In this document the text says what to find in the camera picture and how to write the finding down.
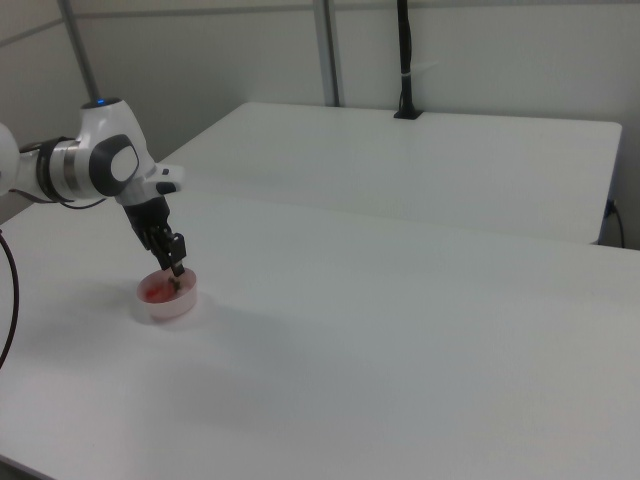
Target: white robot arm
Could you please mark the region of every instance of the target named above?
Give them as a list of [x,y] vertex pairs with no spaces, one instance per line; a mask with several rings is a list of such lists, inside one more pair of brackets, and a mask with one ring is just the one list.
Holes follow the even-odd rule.
[[167,224],[164,198],[181,189],[184,169],[157,165],[126,102],[99,99],[82,106],[76,139],[55,138],[18,149],[0,124],[0,195],[15,191],[38,203],[114,197],[160,267],[184,273],[184,238]]

